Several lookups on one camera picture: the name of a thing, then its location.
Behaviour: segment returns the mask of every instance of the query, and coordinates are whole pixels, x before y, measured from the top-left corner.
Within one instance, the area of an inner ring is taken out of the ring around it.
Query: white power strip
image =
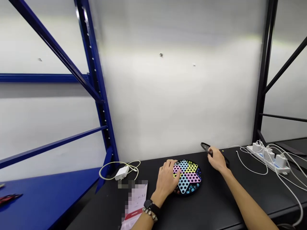
[[[251,152],[252,154],[254,154],[259,160],[263,161],[264,162],[264,158],[263,158],[263,154],[261,152],[259,153],[255,153],[253,151],[253,146],[247,146],[246,148],[249,152]],[[274,163],[271,163],[271,162],[264,162],[267,164],[267,166],[269,166],[271,169],[275,170],[274,169],[274,166],[276,167],[276,171],[277,173],[289,173],[290,172],[290,168],[285,166],[285,167],[280,167],[279,165],[275,164],[275,159],[274,159]]]

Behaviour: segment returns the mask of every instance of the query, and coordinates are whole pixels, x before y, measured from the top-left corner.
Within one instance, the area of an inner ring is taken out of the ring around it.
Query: black watch strap
[[[155,205],[152,200],[146,200],[144,203],[144,207],[146,209],[150,209],[157,217],[159,217],[160,208]]]

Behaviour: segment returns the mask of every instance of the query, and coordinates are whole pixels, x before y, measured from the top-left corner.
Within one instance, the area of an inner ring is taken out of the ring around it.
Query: blue shelf upright
[[[117,148],[115,143],[115,137],[113,132],[113,126],[111,121],[111,115],[106,96],[106,88],[103,80],[101,63],[98,53],[98,47],[96,42],[96,36],[94,31],[93,20],[91,16],[90,4],[88,0],[75,0],[76,13],[79,20],[84,50],[86,54],[87,64],[89,67],[89,80],[95,91],[101,97],[101,101],[96,101],[96,107],[98,111],[98,117],[101,126],[107,125],[108,128],[102,131],[103,139],[105,142],[105,148],[107,154],[110,152],[111,161],[119,161]],[[99,179],[98,190],[103,185],[104,180]]]
[[[6,73],[0,74],[0,82],[74,82],[74,80],[71,78],[74,76],[76,80],[80,82],[81,85],[87,90],[87,92],[94,98],[100,121],[100,127],[0,160],[0,169],[98,131],[102,131],[102,136],[106,148],[104,164],[112,161],[119,161],[88,0],[75,0],[76,13],[79,19],[85,54],[90,71],[87,75],[83,75],[80,72],[80,70],[75,66],[72,60],[55,41],[46,27],[41,23],[41,21],[24,0],[9,1],[21,14],[21,16],[29,23],[29,25],[37,32],[42,40],[49,46],[49,48],[56,54],[56,56],[62,61],[62,63],[72,73],[72,75]],[[106,176],[107,174],[111,173],[111,170],[116,166],[117,165],[115,164],[114,166],[106,167],[106,169],[102,171],[102,175]],[[99,190],[103,184],[104,180],[100,178],[97,190]]]

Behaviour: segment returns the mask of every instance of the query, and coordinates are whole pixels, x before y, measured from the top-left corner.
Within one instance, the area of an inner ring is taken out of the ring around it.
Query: white charger
[[[253,151],[254,152],[260,152],[262,149],[262,146],[260,145],[259,141],[256,141],[253,143]]]
[[[116,176],[115,176],[115,180],[122,180],[124,179],[127,174],[128,174],[128,171],[129,171],[129,166],[126,165],[125,167],[122,167],[118,170]]]
[[[286,166],[287,159],[284,156],[282,156],[281,154],[280,155],[276,155],[275,163],[278,166],[284,168]]]
[[[263,157],[266,161],[274,163],[275,153],[272,152],[271,148],[264,149]]]

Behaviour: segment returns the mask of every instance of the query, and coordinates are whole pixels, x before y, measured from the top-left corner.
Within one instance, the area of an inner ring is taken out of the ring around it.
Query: beaded bracelet
[[[143,208],[143,211],[145,212],[145,213],[147,213],[149,216],[151,216],[152,218],[153,218],[153,221],[154,222],[157,222],[158,221],[158,218],[157,218],[157,216],[150,210],[150,209],[147,209],[147,208]]]

